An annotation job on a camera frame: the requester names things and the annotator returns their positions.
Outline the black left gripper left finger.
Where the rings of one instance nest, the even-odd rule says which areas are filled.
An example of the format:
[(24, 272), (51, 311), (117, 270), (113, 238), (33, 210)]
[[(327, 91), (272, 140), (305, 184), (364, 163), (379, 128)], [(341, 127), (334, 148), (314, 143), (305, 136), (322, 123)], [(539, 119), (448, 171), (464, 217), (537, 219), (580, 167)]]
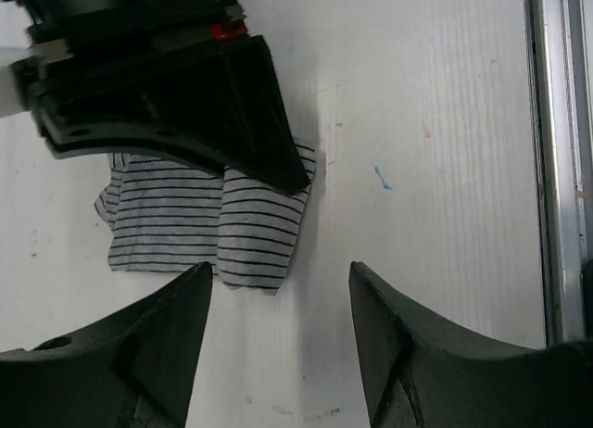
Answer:
[(131, 305), (1, 355), (4, 427), (184, 427), (208, 319), (200, 263)]

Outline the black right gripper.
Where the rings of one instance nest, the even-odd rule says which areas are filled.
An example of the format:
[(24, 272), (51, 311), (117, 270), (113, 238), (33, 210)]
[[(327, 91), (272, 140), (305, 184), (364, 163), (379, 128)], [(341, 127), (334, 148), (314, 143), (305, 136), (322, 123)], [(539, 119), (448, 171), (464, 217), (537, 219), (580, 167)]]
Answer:
[[(27, 107), (55, 157), (131, 153), (232, 168), (289, 195), (309, 185), (270, 49), (249, 36), (237, 0), (12, 2), (32, 19), (32, 53), (12, 62), (11, 77), (35, 81)], [(43, 78), (52, 64), (152, 48), (162, 53)]]

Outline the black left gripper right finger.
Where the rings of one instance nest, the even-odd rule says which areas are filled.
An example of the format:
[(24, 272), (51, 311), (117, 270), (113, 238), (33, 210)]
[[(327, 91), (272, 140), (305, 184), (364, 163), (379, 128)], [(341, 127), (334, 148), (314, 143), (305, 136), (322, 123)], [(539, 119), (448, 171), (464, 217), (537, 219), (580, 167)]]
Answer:
[(591, 426), (590, 340), (537, 350), (489, 338), (362, 262), (350, 266), (349, 293), (371, 426)]

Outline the grey striped underwear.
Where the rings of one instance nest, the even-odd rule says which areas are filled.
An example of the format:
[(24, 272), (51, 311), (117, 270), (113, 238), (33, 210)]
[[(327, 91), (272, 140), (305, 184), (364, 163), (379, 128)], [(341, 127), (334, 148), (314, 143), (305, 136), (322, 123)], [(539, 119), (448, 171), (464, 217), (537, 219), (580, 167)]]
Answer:
[(130, 154), (108, 157), (95, 211), (113, 271), (177, 273), (208, 263), (231, 287), (277, 290), (297, 246), (309, 190), (282, 194), (226, 168), (221, 177)]

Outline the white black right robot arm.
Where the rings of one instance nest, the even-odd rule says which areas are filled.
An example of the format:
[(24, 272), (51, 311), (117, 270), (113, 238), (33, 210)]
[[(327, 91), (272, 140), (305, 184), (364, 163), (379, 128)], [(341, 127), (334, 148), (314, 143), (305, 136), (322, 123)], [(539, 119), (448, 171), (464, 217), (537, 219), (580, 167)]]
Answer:
[(2, 0), (31, 19), (1, 52), (1, 114), (28, 112), (57, 158), (161, 157), (309, 185), (271, 52), (238, 0)]

